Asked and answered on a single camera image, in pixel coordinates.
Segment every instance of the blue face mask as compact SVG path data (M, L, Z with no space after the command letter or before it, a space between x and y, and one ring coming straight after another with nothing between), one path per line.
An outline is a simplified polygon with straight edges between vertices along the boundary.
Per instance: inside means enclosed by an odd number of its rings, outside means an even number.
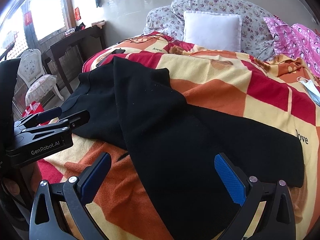
M320 93L316 89L316 86L314 85L312 80L305 79L304 77L298 77L297 81L306 87L309 96L318 106L320 106Z

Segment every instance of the finger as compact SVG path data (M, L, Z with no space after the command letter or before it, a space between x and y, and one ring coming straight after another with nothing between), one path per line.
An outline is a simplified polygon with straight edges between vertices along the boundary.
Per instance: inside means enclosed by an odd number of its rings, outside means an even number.
M20 193L20 188L18 186L17 183L15 183L13 180L11 179L6 179L6 178L3 178L3 182L4 182L4 185L6 186L6 188L8 189L8 191L16 196L16 195L19 195Z
M42 180L41 171L39 169L38 163L35 163L33 168L33 174L30 180L30 187L33 192L36 192L40 181Z

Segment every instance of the pink penguin fabric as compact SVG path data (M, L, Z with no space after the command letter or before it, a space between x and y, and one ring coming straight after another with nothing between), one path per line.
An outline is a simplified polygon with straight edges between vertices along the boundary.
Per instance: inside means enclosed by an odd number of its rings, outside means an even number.
M284 54L292 59L301 57L311 72L320 77L320 38L302 24L292 27L278 17L264 17L274 39L275 54Z

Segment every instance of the red bag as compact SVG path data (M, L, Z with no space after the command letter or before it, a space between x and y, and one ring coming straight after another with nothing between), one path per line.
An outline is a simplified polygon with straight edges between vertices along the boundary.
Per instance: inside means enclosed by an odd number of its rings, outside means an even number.
M41 113L44 112L43 107L41 106L41 103L37 103L36 101L33 101L30 106L27 107L26 110L24 110L22 117L28 116L30 114L37 114L37 113ZM45 125L48 124L50 121L41 123L40 125Z

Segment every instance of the metal screw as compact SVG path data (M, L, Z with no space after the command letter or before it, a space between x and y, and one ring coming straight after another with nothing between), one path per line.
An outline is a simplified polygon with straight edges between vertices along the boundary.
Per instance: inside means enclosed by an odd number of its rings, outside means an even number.
M249 177L249 180L250 180L251 182L257 182L257 181L258 181L257 177L255 177L255 176L250 176L250 177Z
M69 181L70 183L74 183L74 182L77 181L77 177L76 177L76 176L72 176L72 177L70 177L70 178L68 179L68 181Z
M286 185L286 183L285 183L285 181L284 180L279 180L279 184L281 185L281 186L285 186Z
M43 186L47 185L47 183L48 183L48 182L47 182L46 180L42 180L42 181L40 182L40 186L43 187Z

